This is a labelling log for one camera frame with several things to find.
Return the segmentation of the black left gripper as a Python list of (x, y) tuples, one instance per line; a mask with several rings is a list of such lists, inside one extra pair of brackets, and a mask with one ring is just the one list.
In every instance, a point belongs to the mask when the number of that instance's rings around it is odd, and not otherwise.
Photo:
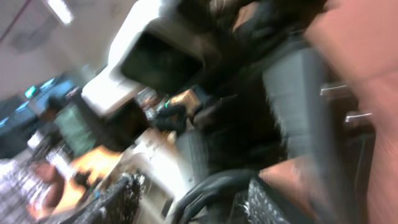
[(294, 157), (318, 174), (369, 174), (376, 131), (350, 87), (309, 46), (279, 48), (262, 71), (267, 99)]

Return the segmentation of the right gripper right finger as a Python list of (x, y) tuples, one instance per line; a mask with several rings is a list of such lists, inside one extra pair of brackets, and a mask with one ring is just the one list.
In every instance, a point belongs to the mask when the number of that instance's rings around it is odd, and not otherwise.
[(249, 181), (247, 190), (234, 197), (233, 223), (310, 224), (311, 218), (276, 189), (255, 177)]

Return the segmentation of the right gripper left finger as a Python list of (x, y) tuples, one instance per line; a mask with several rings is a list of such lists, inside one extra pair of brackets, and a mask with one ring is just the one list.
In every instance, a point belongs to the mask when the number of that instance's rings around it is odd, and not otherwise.
[(144, 181), (143, 175), (123, 173), (105, 193), (62, 224), (133, 224)]

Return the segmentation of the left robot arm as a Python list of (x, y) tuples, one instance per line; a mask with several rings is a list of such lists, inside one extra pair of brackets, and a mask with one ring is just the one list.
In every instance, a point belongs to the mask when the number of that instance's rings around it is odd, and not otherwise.
[(123, 152), (175, 132), (197, 179), (304, 158), (322, 174), (369, 174), (375, 130), (303, 33), (325, 1), (138, 1), (108, 64), (80, 92), (98, 144)]

